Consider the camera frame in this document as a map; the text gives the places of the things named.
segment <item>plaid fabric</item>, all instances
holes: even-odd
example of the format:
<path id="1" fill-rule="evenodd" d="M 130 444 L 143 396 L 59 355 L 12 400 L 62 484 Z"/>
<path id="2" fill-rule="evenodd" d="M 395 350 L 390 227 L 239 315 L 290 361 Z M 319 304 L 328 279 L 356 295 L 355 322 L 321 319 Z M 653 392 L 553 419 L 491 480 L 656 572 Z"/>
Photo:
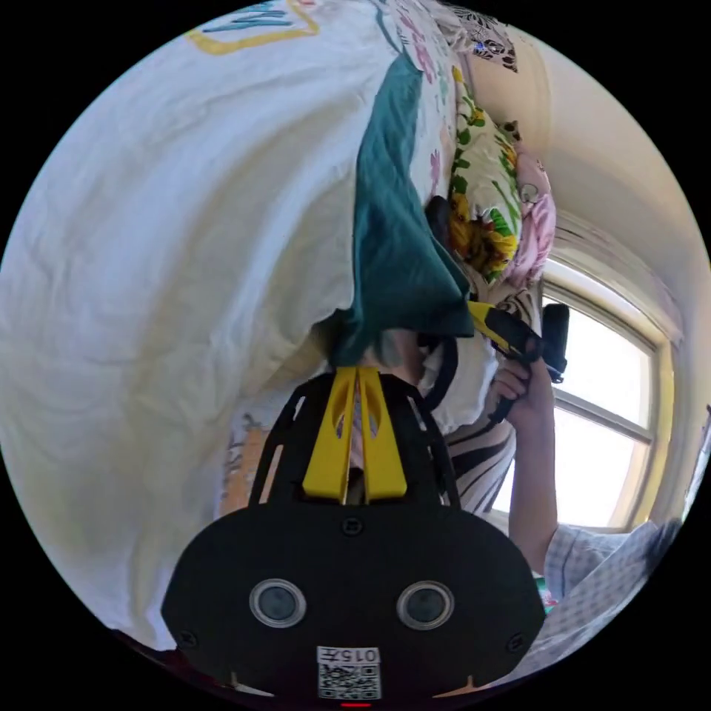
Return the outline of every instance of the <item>plaid fabric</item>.
<path id="1" fill-rule="evenodd" d="M 647 581 L 653 523 L 631 533 L 605 534 L 559 525 L 548 548 L 545 578 L 558 600 L 521 663 L 504 684 L 580 649 L 625 608 Z"/>

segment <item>teal cloth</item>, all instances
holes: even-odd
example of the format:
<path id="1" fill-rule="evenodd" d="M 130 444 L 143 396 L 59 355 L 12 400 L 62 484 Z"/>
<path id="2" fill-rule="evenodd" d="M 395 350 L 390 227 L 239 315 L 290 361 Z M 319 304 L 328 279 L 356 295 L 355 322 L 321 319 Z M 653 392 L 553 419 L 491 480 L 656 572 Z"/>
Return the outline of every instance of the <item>teal cloth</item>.
<path id="1" fill-rule="evenodd" d="M 331 364 L 353 366 L 381 334 L 474 335 L 469 284 L 434 239 L 410 179 L 422 72 L 406 53 L 391 64 L 358 153 L 353 228 L 355 297 L 337 312 Z"/>

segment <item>sticker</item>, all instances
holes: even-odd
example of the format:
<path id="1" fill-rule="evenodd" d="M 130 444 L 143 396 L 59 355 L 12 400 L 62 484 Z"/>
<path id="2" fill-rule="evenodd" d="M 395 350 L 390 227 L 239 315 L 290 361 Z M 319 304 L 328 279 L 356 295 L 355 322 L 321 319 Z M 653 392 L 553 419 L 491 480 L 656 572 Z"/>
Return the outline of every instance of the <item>sticker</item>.
<path id="1" fill-rule="evenodd" d="M 316 647 L 318 696 L 339 701 L 381 698 L 377 647 Z"/>

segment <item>yellow bracket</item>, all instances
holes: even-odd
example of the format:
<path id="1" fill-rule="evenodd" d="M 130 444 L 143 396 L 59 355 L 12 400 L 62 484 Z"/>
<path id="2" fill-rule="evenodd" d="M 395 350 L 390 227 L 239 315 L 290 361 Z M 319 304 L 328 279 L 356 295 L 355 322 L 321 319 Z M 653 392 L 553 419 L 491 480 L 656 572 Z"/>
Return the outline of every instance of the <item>yellow bracket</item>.
<path id="1" fill-rule="evenodd" d="M 407 481 L 376 368 L 358 369 L 358 391 L 361 394 L 365 502 L 402 498 L 407 491 Z M 375 424 L 375 435 L 371 430 L 371 419 Z"/>
<path id="2" fill-rule="evenodd" d="M 338 368 L 302 484 L 307 496 L 346 500 L 357 368 Z M 341 436 L 338 423 L 343 418 Z"/>
<path id="3" fill-rule="evenodd" d="M 339 504 L 345 502 L 356 382 L 361 396 L 366 503 L 401 498 L 407 491 L 407 482 L 376 368 L 336 370 L 326 413 L 304 477 L 304 492 L 314 498 L 327 498 Z M 339 437 L 341 418 L 343 427 Z M 375 424 L 375 434 L 371 431 L 371 421 Z"/>
<path id="4" fill-rule="evenodd" d="M 485 304 L 483 301 L 470 301 L 468 306 L 469 313 L 472 315 L 472 319 L 474 321 L 474 328 L 476 328 L 477 331 L 483 333 L 487 338 L 494 341 L 494 343 L 496 343 L 496 345 L 498 345 L 504 353 L 518 352 L 508 341 L 502 338 L 496 331 L 492 331 L 487 325 L 489 312 L 491 309 L 495 309 L 495 306 L 492 304 Z"/>

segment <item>power tool handle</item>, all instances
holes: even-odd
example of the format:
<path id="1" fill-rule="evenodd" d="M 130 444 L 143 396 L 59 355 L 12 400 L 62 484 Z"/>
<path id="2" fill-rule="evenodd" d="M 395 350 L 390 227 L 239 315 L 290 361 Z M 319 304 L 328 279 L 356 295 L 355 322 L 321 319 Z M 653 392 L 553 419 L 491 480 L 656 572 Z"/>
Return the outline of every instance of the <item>power tool handle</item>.
<path id="1" fill-rule="evenodd" d="M 526 370 L 528 371 L 528 379 L 526 380 L 526 392 L 528 393 L 528 385 L 530 383 L 531 379 L 531 364 L 528 361 L 519 361 L 521 362 Z M 500 398 L 498 401 L 498 404 L 496 405 L 496 409 L 494 410 L 493 414 L 489 418 L 489 420 L 494 423 L 498 424 L 499 422 L 503 422 L 511 412 L 511 408 L 513 407 L 514 403 L 518 400 L 510 400 L 508 398 Z"/>

